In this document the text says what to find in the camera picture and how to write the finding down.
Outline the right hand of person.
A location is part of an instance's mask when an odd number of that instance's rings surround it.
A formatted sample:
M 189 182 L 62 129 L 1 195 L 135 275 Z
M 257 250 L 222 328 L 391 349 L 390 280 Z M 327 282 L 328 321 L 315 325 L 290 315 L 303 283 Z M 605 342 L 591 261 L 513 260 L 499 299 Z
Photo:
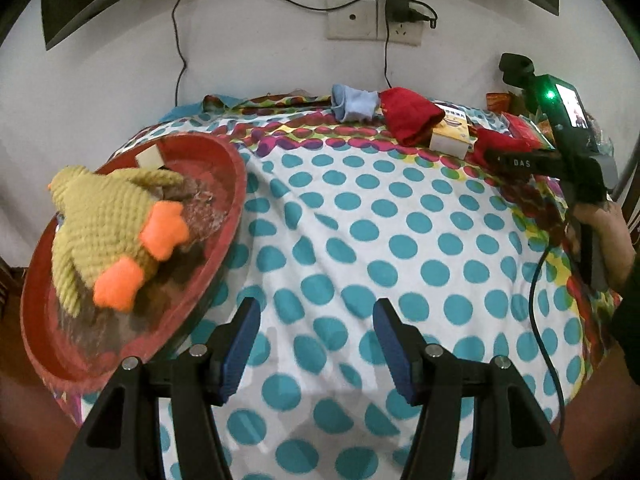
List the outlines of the right hand of person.
M 637 255 L 622 208 L 607 200 L 601 205 L 577 203 L 570 213 L 599 237 L 608 284 L 622 294 Z

